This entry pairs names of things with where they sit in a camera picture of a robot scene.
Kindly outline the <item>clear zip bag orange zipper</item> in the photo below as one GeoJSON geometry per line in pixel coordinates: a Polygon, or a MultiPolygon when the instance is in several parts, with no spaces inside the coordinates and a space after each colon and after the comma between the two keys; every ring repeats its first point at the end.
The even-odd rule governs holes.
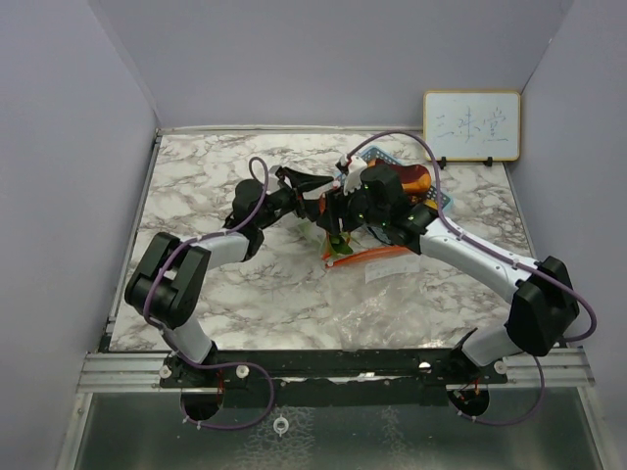
{"type": "MultiPolygon", "coordinates": [[[[348,233],[352,240],[352,233],[364,225],[364,212],[358,206],[359,197],[345,196],[342,189],[327,190],[316,198],[299,195],[296,197],[296,202],[296,215],[308,220],[324,232],[322,255],[327,233],[332,235],[348,233]]],[[[331,257],[323,260],[337,258],[344,257],[331,257]]]]}

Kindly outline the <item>green leafy vegetable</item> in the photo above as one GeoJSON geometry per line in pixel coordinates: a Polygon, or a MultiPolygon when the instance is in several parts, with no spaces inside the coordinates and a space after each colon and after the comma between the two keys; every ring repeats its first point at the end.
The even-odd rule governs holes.
{"type": "Polygon", "coordinates": [[[354,251],[350,246],[351,235],[342,233],[339,235],[326,234],[323,259],[331,257],[344,257],[351,255],[354,251]]]}

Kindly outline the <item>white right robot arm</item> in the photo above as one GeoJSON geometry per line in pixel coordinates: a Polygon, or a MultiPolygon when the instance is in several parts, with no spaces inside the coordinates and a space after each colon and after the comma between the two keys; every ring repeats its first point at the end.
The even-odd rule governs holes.
{"type": "Polygon", "coordinates": [[[319,197],[314,205],[319,227],[333,236],[361,226],[378,228],[393,245],[451,265],[510,306],[503,324],[474,329],[451,350],[450,370],[458,381],[473,382],[504,356],[547,355],[577,318],[579,305],[559,259],[515,258],[466,234],[445,219],[438,204],[408,195],[386,164],[362,171],[360,182],[350,192],[335,186],[319,197]]]}

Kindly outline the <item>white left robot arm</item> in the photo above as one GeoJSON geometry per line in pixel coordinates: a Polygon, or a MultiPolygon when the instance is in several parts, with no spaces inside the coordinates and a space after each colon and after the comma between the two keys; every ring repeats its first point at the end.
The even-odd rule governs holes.
{"type": "Polygon", "coordinates": [[[191,384],[206,386],[217,372],[211,358],[216,343],[194,314],[206,273],[251,259],[265,239],[263,230],[284,215],[315,218],[318,202],[313,194],[339,187],[331,176],[277,166],[265,172],[263,182],[249,178],[236,185],[231,214],[220,231],[187,241],[166,232],[153,237],[123,298],[185,358],[182,374],[191,384]]]}

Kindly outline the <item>red and orange meat slab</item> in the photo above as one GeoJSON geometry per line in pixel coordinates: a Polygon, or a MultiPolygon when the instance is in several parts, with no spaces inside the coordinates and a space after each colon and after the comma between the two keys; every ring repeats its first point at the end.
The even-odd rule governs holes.
{"type": "Polygon", "coordinates": [[[426,166],[412,164],[401,166],[398,170],[404,191],[409,195],[425,195],[431,187],[431,175],[426,166]]]}

